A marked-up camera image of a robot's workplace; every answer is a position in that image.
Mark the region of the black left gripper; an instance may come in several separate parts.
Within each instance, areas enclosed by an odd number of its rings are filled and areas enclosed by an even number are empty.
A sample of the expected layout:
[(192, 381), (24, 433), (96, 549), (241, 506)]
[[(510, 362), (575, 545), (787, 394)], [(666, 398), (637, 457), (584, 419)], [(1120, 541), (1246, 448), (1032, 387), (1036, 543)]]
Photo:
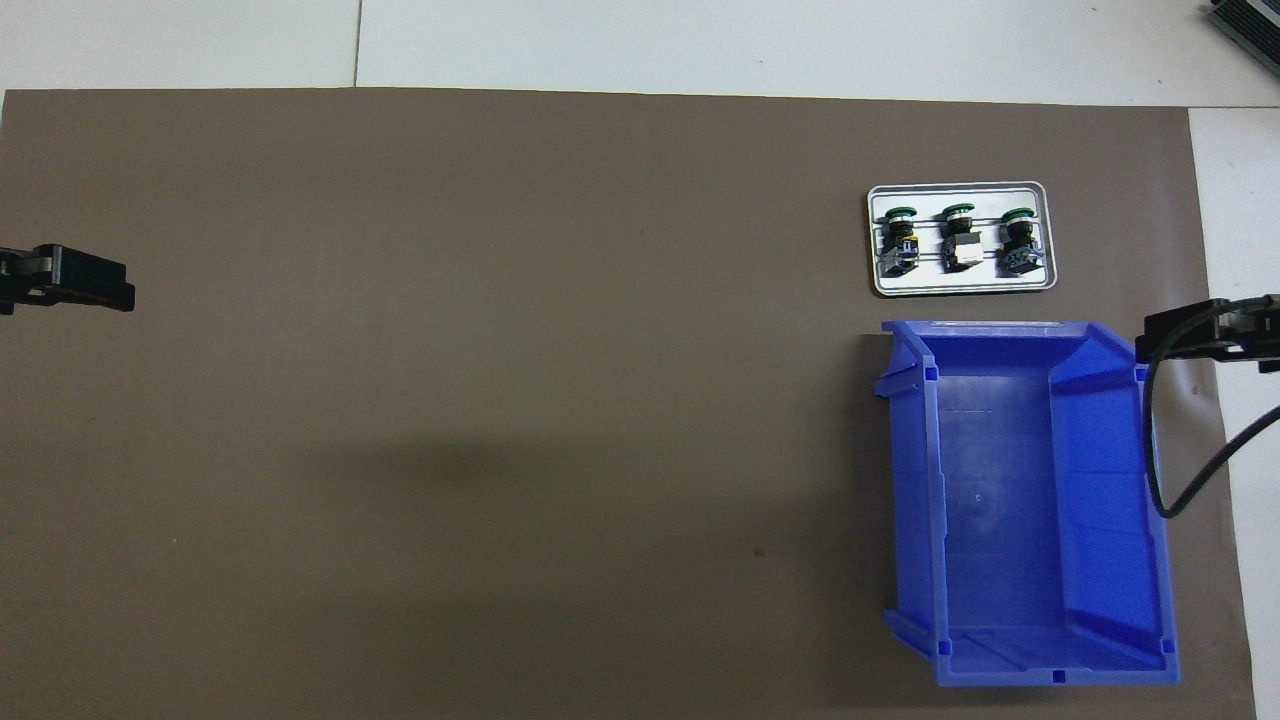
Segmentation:
[(49, 245), (47, 255), (1, 247), (3, 316), (12, 316), (17, 306), (50, 307), (44, 291), (47, 274), (49, 293), (63, 302), (134, 310), (136, 287), (125, 264), (63, 245)]

